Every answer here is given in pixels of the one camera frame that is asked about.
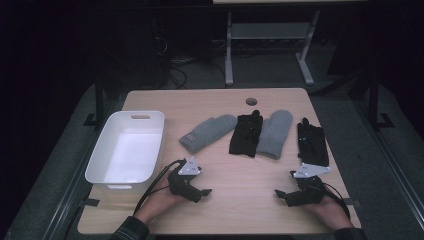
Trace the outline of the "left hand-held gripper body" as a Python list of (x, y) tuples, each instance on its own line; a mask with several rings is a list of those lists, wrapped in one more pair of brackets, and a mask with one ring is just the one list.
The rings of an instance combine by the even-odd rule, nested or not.
[(201, 173), (201, 168), (197, 165), (194, 156), (178, 160), (178, 163), (179, 166), (167, 177), (171, 193), (195, 203), (199, 202), (202, 191), (192, 186), (191, 181)]

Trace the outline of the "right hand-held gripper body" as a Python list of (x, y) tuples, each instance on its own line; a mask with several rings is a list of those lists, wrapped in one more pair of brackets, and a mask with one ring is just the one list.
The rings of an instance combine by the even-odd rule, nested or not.
[(287, 205), (292, 207), (319, 203), (327, 191), (320, 175), (330, 171), (329, 166), (308, 163), (302, 163), (296, 171), (291, 171), (299, 190), (285, 195)]

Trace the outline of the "black glove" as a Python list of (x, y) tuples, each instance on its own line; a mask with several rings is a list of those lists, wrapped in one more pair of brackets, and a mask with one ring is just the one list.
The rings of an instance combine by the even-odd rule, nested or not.
[(305, 164), (329, 166), (324, 130), (312, 125), (307, 118), (297, 124), (298, 157)]
[(229, 153), (254, 158), (262, 131), (263, 117), (259, 110), (254, 110), (251, 114), (239, 115), (237, 120), (230, 141)]

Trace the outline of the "grey mitten with label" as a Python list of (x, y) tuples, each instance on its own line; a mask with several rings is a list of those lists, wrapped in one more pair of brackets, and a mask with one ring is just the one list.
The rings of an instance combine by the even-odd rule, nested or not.
[(237, 125), (237, 118), (230, 114), (211, 117), (179, 139), (180, 144), (191, 154), (195, 154), (218, 141)]

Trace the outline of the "white plastic bin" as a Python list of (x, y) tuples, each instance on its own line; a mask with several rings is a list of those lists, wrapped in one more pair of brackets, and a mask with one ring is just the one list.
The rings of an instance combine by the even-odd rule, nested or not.
[(160, 111), (110, 115), (91, 154), (86, 180), (105, 192), (144, 192), (157, 173), (164, 126)]

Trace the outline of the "person's right hand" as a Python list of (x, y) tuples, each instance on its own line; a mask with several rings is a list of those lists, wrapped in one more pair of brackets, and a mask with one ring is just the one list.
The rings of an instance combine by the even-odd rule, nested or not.
[(303, 208), (316, 216), (333, 231), (354, 227), (343, 208), (328, 196), (324, 196), (317, 204), (307, 204)]

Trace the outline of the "person's left hand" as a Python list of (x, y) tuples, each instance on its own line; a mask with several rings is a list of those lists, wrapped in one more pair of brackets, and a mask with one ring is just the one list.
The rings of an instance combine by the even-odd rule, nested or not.
[(187, 202), (187, 199), (173, 195), (168, 188), (167, 177), (170, 171), (167, 171), (152, 193), (139, 210), (134, 214), (134, 217), (148, 225), (153, 219), (164, 214), (175, 206)]

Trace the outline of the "black metal stand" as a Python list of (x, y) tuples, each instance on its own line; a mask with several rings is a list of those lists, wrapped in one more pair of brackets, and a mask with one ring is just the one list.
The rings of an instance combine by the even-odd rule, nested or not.
[(101, 75), (94, 78), (95, 112), (89, 113), (84, 121), (84, 126), (100, 127), (105, 120), (104, 91)]
[(370, 72), (367, 119), (375, 131), (380, 131), (382, 128), (394, 128), (395, 125), (389, 115), (378, 110), (378, 104), (379, 79), (375, 72)]

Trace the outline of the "white metal table frame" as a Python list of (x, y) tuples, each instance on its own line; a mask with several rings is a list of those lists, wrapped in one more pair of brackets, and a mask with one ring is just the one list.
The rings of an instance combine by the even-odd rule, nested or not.
[(303, 79), (308, 86), (315, 84), (306, 62), (320, 11), (313, 13), (309, 22), (294, 23), (234, 23), (232, 13), (227, 14), (226, 52), (224, 58), (225, 85), (234, 84), (232, 64), (233, 40), (303, 40), (304, 46), (295, 54)]

